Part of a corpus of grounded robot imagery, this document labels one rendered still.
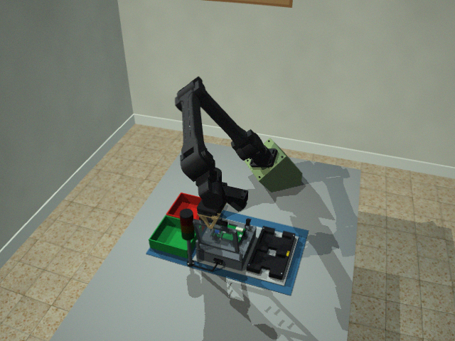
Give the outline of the red open box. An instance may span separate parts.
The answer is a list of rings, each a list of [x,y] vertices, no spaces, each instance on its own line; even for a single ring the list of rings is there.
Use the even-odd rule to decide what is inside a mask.
[[[199,220],[197,206],[201,200],[198,196],[180,193],[166,215],[180,219],[179,213],[181,210],[191,209],[193,211],[193,219]]]

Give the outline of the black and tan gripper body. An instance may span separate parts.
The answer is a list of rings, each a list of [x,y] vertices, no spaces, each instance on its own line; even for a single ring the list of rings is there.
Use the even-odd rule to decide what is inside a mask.
[[[198,214],[200,214],[200,215],[205,215],[205,216],[209,216],[209,217],[212,217],[212,215],[217,216],[218,214],[220,214],[222,212],[225,204],[226,204],[226,201],[224,201],[223,206],[220,208],[220,210],[219,209],[208,209],[203,205],[203,202],[201,200],[197,206],[197,211],[198,211]]]

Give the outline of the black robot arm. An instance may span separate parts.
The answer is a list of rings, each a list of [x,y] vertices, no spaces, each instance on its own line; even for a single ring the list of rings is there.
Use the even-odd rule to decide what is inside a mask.
[[[238,212],[242,211],[247,205],[248,190],[222,182],[222,171],[215,167],[215,160],[204,144],[200,108],[232,139],[231,146],[237,155],[243,161],[251,159],[251,167],[272,167],[278,150],[267,148],[251,129],[245,131],[240,128],[207,93],[199,76],[178,91],[175,106],[182,112],[183,119],[181,169],[196,182],[203,205],[220,210],[226,201]]]

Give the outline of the green bin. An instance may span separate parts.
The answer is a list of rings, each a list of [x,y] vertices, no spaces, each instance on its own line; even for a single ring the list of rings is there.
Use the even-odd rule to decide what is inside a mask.
[[[196,240],[195,232],[195,237],[191,240],[191,251],[196,245]],[[187,243],[181,237],[180,219],[165,215],[149,238],[149,246],[152,249],[188,258]]]

